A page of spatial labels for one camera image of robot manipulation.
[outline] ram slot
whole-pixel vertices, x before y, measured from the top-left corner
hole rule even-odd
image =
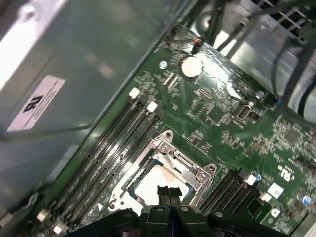
[[[202,214],[209,212],[210,208],[213,206],[214,200],[217,197],[223,195],[223,190],[227,189],[234,182],[233,173],[231,171],[224,177],[224,179],[217,185],[211,195],[206,199],[206,201],[201,206]]]
[[[240,183],[238,181],[234,181],[229,188],[229,191],[225,192],[222,198],[218,198],[216,202],[213,204],[213,209],[224,210],[224,206],[229,203],[233,198],[235,198],[236,193],[240,188]]]
[[[126,118],[129,118],[130,115],[129,112],[131,112],[131,108],[134,104],[135,100],[129,100],[125,103],[124,107],[121,109],[120,113],[115,117],[113,122],[110,124],[108,129],[103,133],[103,135],[100,137],[96,145],[89,151],[88,154],[84,156],[84,160],[81,162],[79,168],[76,170],[72,178],[67,182],[65,185],[65,188],[63,189],[62,193],[59,195],[59,198],[56,202],[54,202],[54,205],[52,206],[54,209],[58,209],[61,207],[61,205],[66,201],[67,197],[73,192],[76,185],[79,184],[78,179],[82,179],[83,176],[88,172],[88,166],[90,166],[89,162],[91,162],[90,157],[94,157],[96,155],[96,152],[101,147],[102,144],[106,140],[109,139],[109,137],[112,137],[115,130],[118,127],[122,127],[120,125],[123,123]]]
[[[86,173],[84,173],[84,175],[78,182],[76,188],[72,190],[71,195],[69,195],[69,198],[63,201],[64,205],[60,206],[60,208],[57,210],[57,213],[62,212],[61,216],[65,216],[69,211],[72,210],[73,205],[76,202],[76,199],[80,198],[78,196],[82,195],[82,192],[84,192],[84,188],[88,186],[89,183],[93,182],[93,179],[95,178],[95,172],[97,172],[97,170],[100,169],[100,164],[104,163],[107,157],[105,155],[107,155],[108,152],[111,151],[112,146],[120,140],[121,136],[132,125],[133,119],[136,119],[138,117],[138,114],[141,111],[141,105],[138,104],[136,107],[137,108],[132,110],[131,113],[127,113],[127,119],[123,121],[122,126],[119,128],[119,131],[115,133],[114,137],[107,143],[105,148],[102,150],[101,154],[98,156],[99,159],[94,160],[94,162],[89,167],[89,170]]]
[[[240,200],[244,198],[247,192],[248,190],[245,187],[241,188],[241,190],[239,190],[238,193],[234,196],[232,202],[227,205],[226,210],[231,213],[234,213],[236,207],[240,206]]]
[[[122,170],[128,161],[130,161],[132,156],[135,156],[135,153],[140,149],[140,147],[143,145],[143,143],[146,141],[149,134],[152,132],[153,128],[156,126],[156,124],[159,121],[159,117],[155,116],[151,124],[146,128],[140,139],[133,145],[133,148],[131,148],[126,154],[122,157],[121,162],[117,167],[115,167],[115,170],[109,174],[106,179],[103,181],[103,184],[100,188],[97,188],[98,193],[93,197],[93,199],[89,202],[89,205],[85,207],[83,213],[79,213],[77,219],[74,221],[75,223],[81,223],[85,217],[89,214],[91,209],[94,207],[96,202],[101,198],[101,196],[104,193],[104,190],[106,187],[110,184],[112,175],[118,173],[120,170]]]
[[[142,111],[139,118],[135,120],[135,122],[130,126],[130,129],[127,131],[128,136],[127,138],[119,145],[114,155],[111,156],[107,164],[102,167],[102,171],[99,172],[96,177],[95,181],[93,181],[93,185],[89,186],[88,190],[85,192],[85,194],[80,198],[77,203],[73,205],[73,208],[71,210],[74,210],[70,215],[67,216],[66,219],[69,220],[69,218],[74,214],[78,213],[84,206],[86,206],[87,200],[90,200],[91,193],[94,192],[94,189],[99,185],[100,182],[104,179],[104,175],[106,175],[109,171],[109,169],[113,166],[113,164],[117,161],[117,155],[120,156],[120,154],[126,149],[126,146],[132,141],[132,139],[136,136],[139,129],[142,127],[143,123],[148,118],[148,115],[144,113],[145,111]]]

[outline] white printed marking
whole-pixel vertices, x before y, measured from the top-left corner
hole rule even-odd
[[[6,131],[13,132],[31,129],[39,120],[64,83],[64,79],[54,76],[46,76],[35,89]]]
[[[103,206],[101,204],[98,203],[98,208],[99,208],[99,211],[102,210]]]
[[[274,218],[276,218],[279,214],[280,214],[280,210],[275,209],[275,208],[272,209],[271,215],[272,215]]]
[[[284,189],[276,183],[273,183],[268,189],[268,193],[271,194],[271,196],[273,196],[275,199],[278,199],[283,193],[283,191]]]

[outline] motherboard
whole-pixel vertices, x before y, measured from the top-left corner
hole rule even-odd
[[[196,37],[178,27],[175,39]],[[158,204],[179,187],[204,215],[239,213],[291,235],[316,213],[316,133],[208,44],[163,40],[36,209],[71,232],[117,210]]]

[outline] metal mesh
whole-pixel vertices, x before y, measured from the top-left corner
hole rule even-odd
[[[251,0],[258,5],[261,9],[265,9],[278,4],[281,0]],[[296,7],[280,11],[272,14],[273,17],[280,25],[286,28],[294,36],[300,40],[304,40],[300,35],[300,29],[307,23],[316,20],[316,8]]]

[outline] blue component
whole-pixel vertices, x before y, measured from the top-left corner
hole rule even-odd
[[[307,205],[311,204],[312,198],[310,196],[304,196],[303,199],[302,199],[302,202],[303,202],[304,205],[307,206]]]
[[[277,101],[276,101],[276,105],[280,105],[282,103],[282,99],[279,98]]]
[[[260,174],[253,173],[252,175],[256,177],[256,181],[260,181],[261,180],[261,175]]]

